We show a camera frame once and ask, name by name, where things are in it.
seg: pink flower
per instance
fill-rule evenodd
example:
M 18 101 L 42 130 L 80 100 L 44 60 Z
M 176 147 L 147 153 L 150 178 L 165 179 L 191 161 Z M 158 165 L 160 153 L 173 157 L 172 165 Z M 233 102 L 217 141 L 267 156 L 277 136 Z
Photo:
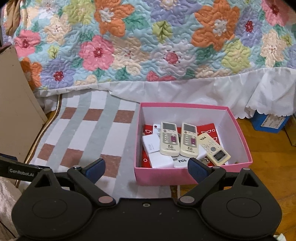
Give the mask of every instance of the pink flower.
M 166 76 L 163 76 L 163 77 L 160 78 L 153 71 L 149 71 L 146 78 L 147 78 L 148 81 L 172 81 L 172 80 L 176 80 L 176 78 L 171 76 L 171 75 L 166 75 Z
M 265 11 L 266 21 L 275 26 L 285 26 L 289 19 L 289 7 L 281 0 L 262 0 L 262 9 Z
M 114 47 L 112 43 L 99 35 L 95 35 L 92 41 L 81 45 L 79 56 L 83 58 L 82 66 L 90 71 L 97 68 L 107 70 L 114 61 Z
M 35 52 L 35 46 L 40 43 L 39 33 L 34 33 L 31 30 L 20 31 L 18 37 L 15 38 L 15 49 L 17 51 L 17 56 L 27 57 L 29 54 Z

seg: remote control screen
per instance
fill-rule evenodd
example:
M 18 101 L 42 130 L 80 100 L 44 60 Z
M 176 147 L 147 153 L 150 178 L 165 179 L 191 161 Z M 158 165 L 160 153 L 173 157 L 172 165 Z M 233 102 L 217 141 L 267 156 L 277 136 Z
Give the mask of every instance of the remote control screen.
M 225 157 L 226 156 L 226 154 L 222 151 L 222 150 L 220 150 L 220 151 L 218 151 L 215 155 L 214 155 L 214 157 L 215 157 L 215 159 L 217 160 L 217 161 L 219 161 L 219 160 L 221 160 L 223 157 Z
M 184 124 L 184 130 L 195 133 L 195 126 L 190 126 L 190 125 Z
M 167 130 L 171 130 L 171 131 L 175 131 L 175 125 L 173 124 L 169 124 L 169 123 L 163 123 L 163 129 L 167 129 Z

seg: yellow-green flower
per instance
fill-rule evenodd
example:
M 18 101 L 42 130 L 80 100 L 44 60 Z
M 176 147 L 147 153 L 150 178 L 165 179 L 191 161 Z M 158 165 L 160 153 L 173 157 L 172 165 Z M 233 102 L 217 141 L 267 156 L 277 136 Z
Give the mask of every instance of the yellow-green flower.
M 95 9 L 91 0 L 71 0 L 70 4 L 63 8 L 63 12 L 68 15 L 69 23 L 89 24 Z
M 240 40 L 229 43 L 225 50 L 226 55 L 221 63 L 232 70 L 233 73 L 238 73 L 244 68 L 250 67 L 249 57 L 251 50 L 242 45 Z

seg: screw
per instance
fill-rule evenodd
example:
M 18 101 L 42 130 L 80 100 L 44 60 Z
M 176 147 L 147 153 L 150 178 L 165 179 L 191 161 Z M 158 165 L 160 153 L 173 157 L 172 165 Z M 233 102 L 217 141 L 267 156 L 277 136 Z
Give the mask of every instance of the screw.
M 194 197 L 191 197 L 191 196 L 183 196 L 183 197 L 180 197 L 180 201 L 182 203 L 193 203 L 195 199 Z
M 111 202 L 113 202 L 113 197 L 101 196 L 101 197 L 99 197 L 99 202 L 100 203 L 111 203 Z

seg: brown square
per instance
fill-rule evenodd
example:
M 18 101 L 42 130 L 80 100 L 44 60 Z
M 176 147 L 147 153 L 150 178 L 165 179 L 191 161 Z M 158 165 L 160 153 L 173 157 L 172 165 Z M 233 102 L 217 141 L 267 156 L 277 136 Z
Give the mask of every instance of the brown square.
M 41 148 L 37 158 L 48 161 L 50 154 L 52 153 L 55 146 L 50 144 L 44 144 Z
M 62 114 L 61 119 L 71 119 L 76 109 L 77 108 L 75 107 L 66 107 L 64 113 Z
M 98 121 L 103 110 L 99 109 L 89 109 L 85 114 L 83 120 L 84 121 Z
M 116 177 L 118 173 L 118 168 L 120 164 L 120 156 L 110 156 L 110 155 L 101 155 L 106 162 L 106 171 L 104 176 L 107 177 Z
M 81 150 L 74 150 L 68 148 L 62 159 L 61 165 L 69 168 L 73 167 L 74 165 L 78 165 L 82 157 L 82 154 L 83 151 Z
M 118 110 L 113 122 L 131 123 L 133 114 L 133 110 Z

